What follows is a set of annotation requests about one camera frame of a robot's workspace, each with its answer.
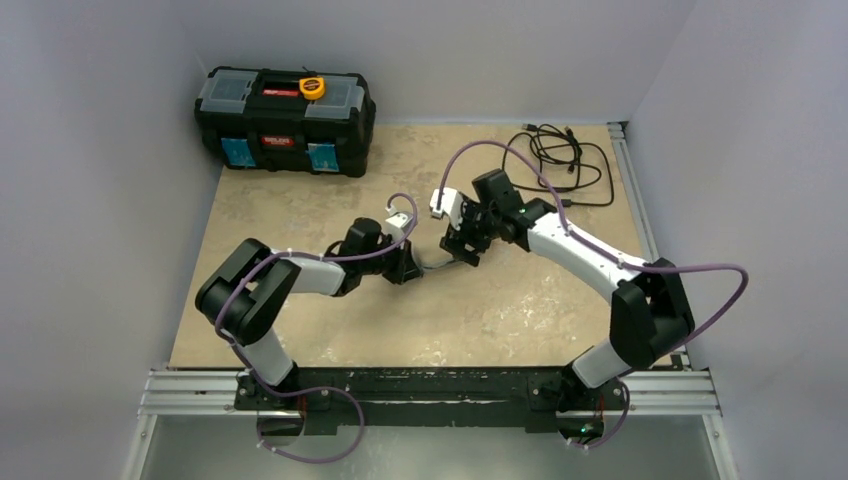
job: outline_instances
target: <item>white wall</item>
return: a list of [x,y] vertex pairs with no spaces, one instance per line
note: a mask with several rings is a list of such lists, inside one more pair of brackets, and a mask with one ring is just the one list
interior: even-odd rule
[[114,479],[217,181],[204,75],[160,0],[4,2],[0,68],[0,478]]
[[380,122],[626,119],[694,3],[174,0],[208,67],[360,72]]
[[[660,251],[746,265],[693,347],[743,479],[845,478],[848,3],[700,0],[628,128]],[[700,318],[736,282],[690,277]]]

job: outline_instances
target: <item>blue label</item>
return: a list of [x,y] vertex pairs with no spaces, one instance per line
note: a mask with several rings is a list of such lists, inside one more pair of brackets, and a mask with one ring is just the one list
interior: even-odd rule
[[336,160],[336,146],[332,143],[310,143],[307,145],[312,169],[316,172],[338,172],[339,162]]
[[250,154],[250,147],[247,146],[247,139],[244,138],[222,138],[221,147],[227,154],[230,160],[230,165],[233,167],[256,168],[256,160]]

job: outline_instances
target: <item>yellow tape measure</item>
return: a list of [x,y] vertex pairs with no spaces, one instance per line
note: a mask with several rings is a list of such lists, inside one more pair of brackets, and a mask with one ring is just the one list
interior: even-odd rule
[[300,79],[300,93],[307,100],[318,100],[324,96],[327,86],[322,77],[309,77]]

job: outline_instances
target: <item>black mounting base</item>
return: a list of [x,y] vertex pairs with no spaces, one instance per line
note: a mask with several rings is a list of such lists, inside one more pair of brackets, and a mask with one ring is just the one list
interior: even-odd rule
[[[371,426],[514,427],[552,433],[571,419],[557,419],[562,367],[309,368],[298,388],[333,386],[350,392]],[[235,409],[297,410],[296,398],[278,399],[249,376],[239,378]],[[572,410],[593,411],[603,394],[608,409],[620,409],[614,382],[586,395]],[[306,395],[306,435],[334,435],[340,425],[358,425],[356,409],[342,395]]]

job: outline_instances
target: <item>red label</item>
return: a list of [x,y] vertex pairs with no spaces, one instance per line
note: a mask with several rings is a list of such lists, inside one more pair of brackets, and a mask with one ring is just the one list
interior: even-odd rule
[[260,139],[262,141],[262,145],[270,145],[272,147],[293,147],[294,139],[291,137],[273,137],[273,136],[263,136]]
[[309,91],[318,90],[318,87],[320,86],[321,82],[319,82],[318,80],[307,80],[303,82],[303,88]]
[[262,95],[273,95],[275,97],[297,97],[300,92],[297,90],[278,90],[276,88],[266,88],[262,90]]

